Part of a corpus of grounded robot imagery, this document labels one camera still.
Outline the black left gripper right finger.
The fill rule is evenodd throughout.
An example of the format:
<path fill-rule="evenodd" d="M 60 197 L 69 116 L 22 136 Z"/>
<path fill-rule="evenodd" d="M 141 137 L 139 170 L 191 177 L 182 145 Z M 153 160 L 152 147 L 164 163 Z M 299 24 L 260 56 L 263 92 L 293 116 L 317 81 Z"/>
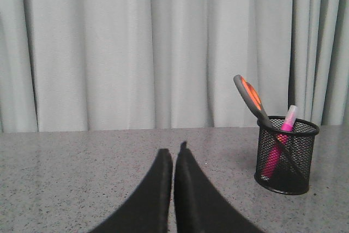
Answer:
<path fill-rule="evenodd" d="M 185 141 L 174 173 L 174 208 L 178 232 L 262 232 L 218 192 Z"/>

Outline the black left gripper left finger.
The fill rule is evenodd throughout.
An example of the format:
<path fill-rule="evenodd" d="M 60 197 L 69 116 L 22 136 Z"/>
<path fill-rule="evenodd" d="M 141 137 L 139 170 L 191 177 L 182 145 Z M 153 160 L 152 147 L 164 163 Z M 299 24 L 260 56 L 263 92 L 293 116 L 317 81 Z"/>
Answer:
<path fill-rule="evenodd" d="M 172 168 L 169 150 L 159 149 L 135 191 L 91 232 L 167 232 Z"/>

